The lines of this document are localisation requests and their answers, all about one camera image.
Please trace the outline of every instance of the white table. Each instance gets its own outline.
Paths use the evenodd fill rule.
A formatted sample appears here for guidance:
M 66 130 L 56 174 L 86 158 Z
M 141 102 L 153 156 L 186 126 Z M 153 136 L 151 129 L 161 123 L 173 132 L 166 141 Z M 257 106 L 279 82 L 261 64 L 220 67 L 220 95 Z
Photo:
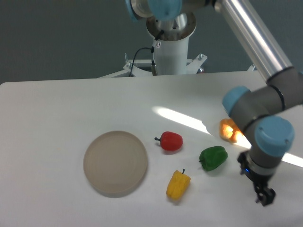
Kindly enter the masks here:
M 218 122 L 227 117 L 223 95 L 237 85 L 254 90 L 264 84 L 258 72 L 2 84 L 0 226 L 301 227 L 303 169 L 281 163 L 270 182 L 275 203 L 264 208 L 254 202 L 252 182 L 239 174 L 236 159 L 245 148 L 217 135 Z M 155 106 L 202 120 L 212 135 L 156 114 Z M 298 156 L 302 115 L 301 106 L 282 114 L 295 128 L 290 153 Z M 113 130 L 136 135 L 149 159 L 144 181 L 122 198 L 96 192 L 82 167 L 88 145 Z M 162 153 L 154 137 L 164 131 L 183 136 L 181 152 Z M 215 145 L 229 157 L 206 173 L 198 157 Z M 165 192 L 173 172 L 183 168 L 191 183 L 174 204 Z

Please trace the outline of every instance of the beige plate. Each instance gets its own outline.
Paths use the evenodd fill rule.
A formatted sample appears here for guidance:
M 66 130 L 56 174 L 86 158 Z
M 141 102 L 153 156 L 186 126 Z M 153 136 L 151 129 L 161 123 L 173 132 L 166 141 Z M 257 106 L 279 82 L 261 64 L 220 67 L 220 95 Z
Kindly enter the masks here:
M 96 138 L 83 161 L 84 173 L 97 191 L 129 193 L 144 177 L 147 153 L 142 142 L 125 131 L 111 131 Z

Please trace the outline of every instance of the robotic arm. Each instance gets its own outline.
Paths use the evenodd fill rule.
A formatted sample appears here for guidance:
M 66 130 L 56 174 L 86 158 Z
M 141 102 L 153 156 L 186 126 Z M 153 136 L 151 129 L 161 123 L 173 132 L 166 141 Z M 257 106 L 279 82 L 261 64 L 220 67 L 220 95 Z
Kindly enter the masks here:
M 182 13 L 213 5 L 221 13 L 267 86 L 251 92 L 236 87 L 223 98 L 227 114 L 252 147 L 238 157 L 241 174 L 254 185 L 257 201 L 273 202 L 268 181 L 294 140 L 292 125 L 275 114 L 303 104 L 303 75 L 298 73 L 248 0 L 126 0 L 133 19 L 173 20 Z

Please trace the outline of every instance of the gray wall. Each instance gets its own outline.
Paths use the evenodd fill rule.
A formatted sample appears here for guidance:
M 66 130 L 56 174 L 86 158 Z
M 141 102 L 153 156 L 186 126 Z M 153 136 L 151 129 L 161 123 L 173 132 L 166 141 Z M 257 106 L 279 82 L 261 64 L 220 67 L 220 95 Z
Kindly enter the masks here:
M 303 70 L 303 1 L 251 3 Z M 222 16 L 212 7 L 195 15 L 188 57 L 207 55 L 206 72 L 247 70 L 251 61 Z M 101 77 L 122 69 L 125 52 L 132 58 L 151 43 L 145 22 L 131 22 L 124 0 L 0 0 L 0 83 Z

